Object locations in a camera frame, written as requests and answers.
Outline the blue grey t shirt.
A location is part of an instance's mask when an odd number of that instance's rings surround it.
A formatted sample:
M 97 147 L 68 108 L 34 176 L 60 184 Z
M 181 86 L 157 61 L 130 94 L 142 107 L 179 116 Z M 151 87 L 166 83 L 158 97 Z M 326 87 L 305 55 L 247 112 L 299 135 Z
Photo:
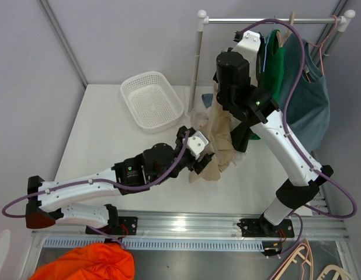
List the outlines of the blue grey t shirt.
M 291 34 L 284 44 L 284 76 L 278 105 L 287 116 L 287 123 L 308 152 L 317 149 L 329 126 L 330 108 L 327 82 L 309 55 L 309 43 L 303 42 L 305 63 L 303 73 L 293 93 L 301 51 Z

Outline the bright green t shirt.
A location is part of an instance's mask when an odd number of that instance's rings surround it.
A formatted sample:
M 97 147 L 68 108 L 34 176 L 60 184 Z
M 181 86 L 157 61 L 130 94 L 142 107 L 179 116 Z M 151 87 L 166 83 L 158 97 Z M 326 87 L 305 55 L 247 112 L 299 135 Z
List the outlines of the bright green t shirt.
M 284 57 L 286 50 L 279 46 L 280 31 L 275 29 L 270 34 L 266 69 L 262 70 L 264 37 L 261 36 L 261 46 L 256 59 L 256 79 L 259 87 L 267 90 L 276 103 L 279 102 L 280 88 L 284 76 Z

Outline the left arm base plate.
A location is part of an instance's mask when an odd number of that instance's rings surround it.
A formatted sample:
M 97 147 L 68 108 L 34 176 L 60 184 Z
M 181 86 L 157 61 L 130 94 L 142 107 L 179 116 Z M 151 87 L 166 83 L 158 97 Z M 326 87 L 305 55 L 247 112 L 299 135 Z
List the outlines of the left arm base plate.
M 91 229 L 91 227 L 100 230 L 108 235 L 117 236 L 135 236 L 137 232 L 137 217 L 122 216 L 109 222 L 108 219 L 98 217 L 97 219 L 88 222 L 85 228 L 85 234 L 97 235 L 98 232 Z

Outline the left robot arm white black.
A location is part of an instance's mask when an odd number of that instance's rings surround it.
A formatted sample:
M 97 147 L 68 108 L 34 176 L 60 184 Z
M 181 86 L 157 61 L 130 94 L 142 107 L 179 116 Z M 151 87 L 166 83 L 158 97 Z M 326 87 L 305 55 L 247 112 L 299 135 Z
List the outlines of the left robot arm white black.
M 40 176 L 27 182 L 26 227 L 49 228 L 57 223 L 85 225 L 87 231 L 113 234 L 121 227 L 117 208 L 84 205 L 83 201 L 124 196 L 150 190 L 175 179 L 183 169 L 200 174 L 211 162 L 209 139 L 201 131 L 182 126 L 175 147 L 157 143 L 141 154 L 103 171 L 67 181 L 45 181 Z

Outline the beige t shirt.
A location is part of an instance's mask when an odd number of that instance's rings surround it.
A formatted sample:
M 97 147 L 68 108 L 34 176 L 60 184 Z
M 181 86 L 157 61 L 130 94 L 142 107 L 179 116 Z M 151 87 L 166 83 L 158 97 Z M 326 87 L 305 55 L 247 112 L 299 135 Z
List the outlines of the beige t shirt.
M 204 111 L 194 108 L 190 114 L 191 126 L 201 131 L 210 143 L 202 155 L 213 154 L 211 162 L 200 174 L 191 172 L 189 182 L 193 183 L 198 179 L 206 181 L 217 181 L 232 161 L 235 159 L 237 151 L 232 145 L 231 139 L 231 118 L 232 115 L 224 111 L 217 102 L 218 84 L 213 85 L 211 106 Z

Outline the beige wooden hanger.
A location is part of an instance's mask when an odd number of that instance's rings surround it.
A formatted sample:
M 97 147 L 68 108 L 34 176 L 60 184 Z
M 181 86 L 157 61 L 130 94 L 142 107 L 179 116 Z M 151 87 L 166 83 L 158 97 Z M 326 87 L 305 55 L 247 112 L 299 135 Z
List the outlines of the beige wooden hanger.
M 294 19 L 296 17 L 296 13 L 295 11 L 291 11 L 290 15 L 289 15 L 289 25 L 293 26 L 294 25 Z M 287 41 L 287 39 L 289 38 L 289 36 L 292 34 L 292 31 L 290 29 L 287 29 L 286 32 L 284 33 L 284 35 L 280 36 L 279 39 L 279 46 L 283 47 L 285 42 Z

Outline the dark green white t shirt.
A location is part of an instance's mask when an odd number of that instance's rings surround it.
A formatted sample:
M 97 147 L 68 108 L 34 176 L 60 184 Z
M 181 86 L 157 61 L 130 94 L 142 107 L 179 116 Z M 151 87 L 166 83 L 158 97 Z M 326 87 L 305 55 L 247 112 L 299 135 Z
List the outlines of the dark green white t shirt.
M 248 143 L 254 138 L 254 133 L 250 127 L 241 122 L 231 131 L 231 140 L 234 149 L 238 152 L 246 152 Z

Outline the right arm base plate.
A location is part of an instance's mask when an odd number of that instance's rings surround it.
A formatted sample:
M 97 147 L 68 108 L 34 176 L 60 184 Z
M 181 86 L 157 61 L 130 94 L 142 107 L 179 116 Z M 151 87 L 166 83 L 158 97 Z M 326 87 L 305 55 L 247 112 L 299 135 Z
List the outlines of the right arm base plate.
M 279 225 L 273 225 L 263 217 L 242 218 L 237 226 L 241 230 L 242 237 L 279 238 L 281 233 L 288 238 L 294 237 L 293 223 L 290 219 L 284 219 Z

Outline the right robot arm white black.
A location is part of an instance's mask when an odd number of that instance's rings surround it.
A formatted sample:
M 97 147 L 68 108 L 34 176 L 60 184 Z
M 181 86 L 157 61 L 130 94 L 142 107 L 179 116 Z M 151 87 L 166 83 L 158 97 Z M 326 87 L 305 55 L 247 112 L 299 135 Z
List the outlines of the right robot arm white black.
M 251 84 L 249 62 L 240 53 L 221 52 L 216 58 L 215 78 L 218 83 L 216 100 L 223 110 L 250 126 L 288 176 L 258 220 L 257 231 L 273 236 L 293 210 L 315 197 L 334 171 L 331 166 L 314 160 L 297 137 L 284 128 L 278 103 L 267 90 Z

